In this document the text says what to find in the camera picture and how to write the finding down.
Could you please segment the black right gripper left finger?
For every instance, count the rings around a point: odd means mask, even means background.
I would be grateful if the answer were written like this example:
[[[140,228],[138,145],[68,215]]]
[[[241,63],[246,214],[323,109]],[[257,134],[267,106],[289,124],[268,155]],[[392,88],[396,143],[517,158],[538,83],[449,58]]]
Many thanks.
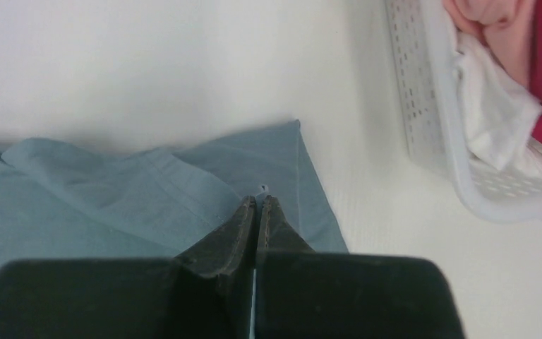
[[[0,338],[247,338],[256,202],[174,258],[0,268]]]

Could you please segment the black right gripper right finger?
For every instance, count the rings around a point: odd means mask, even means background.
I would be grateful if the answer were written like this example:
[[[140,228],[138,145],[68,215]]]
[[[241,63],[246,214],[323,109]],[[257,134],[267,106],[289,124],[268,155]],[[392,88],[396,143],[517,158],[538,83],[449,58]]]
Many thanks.
[[[464,337],[432,261],[314,251],[273,196],[261,210],[255,275],[256,338]]]

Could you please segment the blue-grey t-shirt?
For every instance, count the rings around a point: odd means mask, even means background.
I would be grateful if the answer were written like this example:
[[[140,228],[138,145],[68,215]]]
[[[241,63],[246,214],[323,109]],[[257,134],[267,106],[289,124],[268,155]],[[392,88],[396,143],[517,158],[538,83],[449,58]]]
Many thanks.
[[[269,195],[313,249],[347,250],[298,121],[131,155],[45,138],[0,145],[0,267],[172,257],[227,221],[242,198]]]

